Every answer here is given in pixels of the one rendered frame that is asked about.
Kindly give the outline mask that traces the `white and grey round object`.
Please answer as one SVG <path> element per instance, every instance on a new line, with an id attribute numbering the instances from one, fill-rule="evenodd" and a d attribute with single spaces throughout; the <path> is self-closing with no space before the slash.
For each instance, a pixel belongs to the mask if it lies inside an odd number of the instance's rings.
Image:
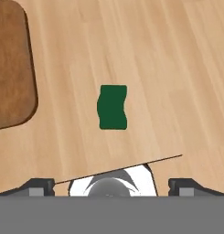
<path id="1" fill-rule="evenodd" d="M 148 164 L 71 180 L 70 197 L 157 197 Z"/>

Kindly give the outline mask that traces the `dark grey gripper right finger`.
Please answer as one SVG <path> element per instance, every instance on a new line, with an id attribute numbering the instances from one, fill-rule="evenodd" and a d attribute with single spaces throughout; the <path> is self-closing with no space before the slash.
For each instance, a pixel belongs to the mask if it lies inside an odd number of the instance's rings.
<path id="1" fill-rule="evenodd" d="M 203 187 L 192 178 L 170 178 L 168 186 L 170 197 L 224 196 L 224 193 Z"/>

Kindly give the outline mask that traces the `brown wooden cutting board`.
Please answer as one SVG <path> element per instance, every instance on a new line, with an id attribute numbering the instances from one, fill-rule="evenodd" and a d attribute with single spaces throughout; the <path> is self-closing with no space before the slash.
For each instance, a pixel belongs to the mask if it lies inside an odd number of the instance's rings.
<path id="1" fill-rule="evenodd" d="M 27 13 L 0 0 L 0 130 L 27 122 L 38 106 Z"/>

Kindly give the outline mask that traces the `dark green sponge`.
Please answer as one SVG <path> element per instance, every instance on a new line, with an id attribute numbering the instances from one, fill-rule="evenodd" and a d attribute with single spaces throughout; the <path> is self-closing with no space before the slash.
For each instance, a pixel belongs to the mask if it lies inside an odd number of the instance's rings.
<path id="1" fill-rule="evenodd" d="M 101 85 L 97 100 L 99 125 L 103 130 L 125 130 L 127 117 L 124 102 L 127 96 L 126 85 Z"/>

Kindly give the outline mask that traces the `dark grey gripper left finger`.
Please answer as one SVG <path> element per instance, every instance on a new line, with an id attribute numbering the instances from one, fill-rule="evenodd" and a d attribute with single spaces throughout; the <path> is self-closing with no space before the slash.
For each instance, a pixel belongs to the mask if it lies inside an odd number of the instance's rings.
<path id="1" fill-rule="evenodd" d="M 55 180 L 53 178 L 31 178 L 22 186 L 0 193 L 0 197 L 53 197 Z"/>

